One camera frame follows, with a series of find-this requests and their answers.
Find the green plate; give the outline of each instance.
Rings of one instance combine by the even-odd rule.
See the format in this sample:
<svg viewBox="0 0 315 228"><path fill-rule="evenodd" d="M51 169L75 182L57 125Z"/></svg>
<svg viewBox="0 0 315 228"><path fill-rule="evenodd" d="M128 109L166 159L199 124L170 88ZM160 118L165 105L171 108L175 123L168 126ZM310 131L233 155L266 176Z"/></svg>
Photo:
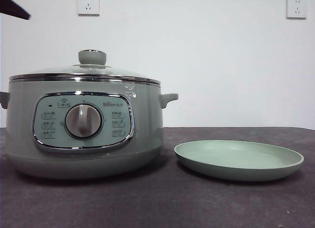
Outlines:
<svg viewBox="0 0 315 228"><path fill-rule="evenodd" d="M263 143L203 140L174 148L179 161L198 173L226 180L269 181L295 172L304 157Z"/></svg>

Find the electrical socket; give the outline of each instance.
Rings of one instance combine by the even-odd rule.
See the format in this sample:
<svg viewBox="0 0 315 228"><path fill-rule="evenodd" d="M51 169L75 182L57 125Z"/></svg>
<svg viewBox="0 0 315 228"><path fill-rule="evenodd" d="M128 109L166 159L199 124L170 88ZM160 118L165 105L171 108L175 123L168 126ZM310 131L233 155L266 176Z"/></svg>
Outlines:
<svg viewBox="0 0 315 228"><path fill-rule="evenodd" d="M99 15L99 0L77 0L78 15Z"/></svg>
<svg viewBox="0 0 315 228"><path fill-rule="evenodd" d="M306 0L286 0L286 17L306 19Z"/></svg>

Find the control dial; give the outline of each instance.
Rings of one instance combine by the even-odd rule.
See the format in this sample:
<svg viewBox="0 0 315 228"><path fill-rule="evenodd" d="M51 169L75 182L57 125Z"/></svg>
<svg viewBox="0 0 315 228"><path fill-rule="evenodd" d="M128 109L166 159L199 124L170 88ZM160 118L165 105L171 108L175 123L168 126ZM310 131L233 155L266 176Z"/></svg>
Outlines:
<svg viewBox="0 0 315 228"><path fill-rule="evenodd" d="M88 104L74 106L65 117L68 131L78 138L91 137L98 131L101 123L102 118L98 110Z"/></svg>

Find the pot handle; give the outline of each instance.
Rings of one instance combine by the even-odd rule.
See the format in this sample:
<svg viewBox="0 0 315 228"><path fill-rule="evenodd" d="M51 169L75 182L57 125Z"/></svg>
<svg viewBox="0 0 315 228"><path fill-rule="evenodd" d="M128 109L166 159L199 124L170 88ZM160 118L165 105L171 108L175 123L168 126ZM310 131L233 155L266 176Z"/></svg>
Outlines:
<svg viewBox="0 0 315 228"><path fill-rule="evenodd" d="M170 101L178 99L178 94L161 94L158 96L161 108L164 109Z"/></svg>
<svg viewBox="0 0 315 228"><path fill-rule="evenodd" d="M8 109L10 93L0 92L0 102L3 109Z"/></svg>

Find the glass lid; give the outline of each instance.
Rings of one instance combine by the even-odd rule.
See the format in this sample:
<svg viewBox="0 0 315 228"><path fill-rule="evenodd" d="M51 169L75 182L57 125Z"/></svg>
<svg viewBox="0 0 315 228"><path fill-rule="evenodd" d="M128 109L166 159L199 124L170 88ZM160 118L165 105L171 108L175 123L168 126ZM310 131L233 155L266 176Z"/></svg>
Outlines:
<svg viewBox="0 0 315 228"><path fill-rule="evenodd" d="M14 75L10 77L10 81L103 81L107 79L160 84L157 80L149 79L132 71L105 66L106 53L104 52L88 49L80 51L78 56L80 62L78 65Z"/></svg>

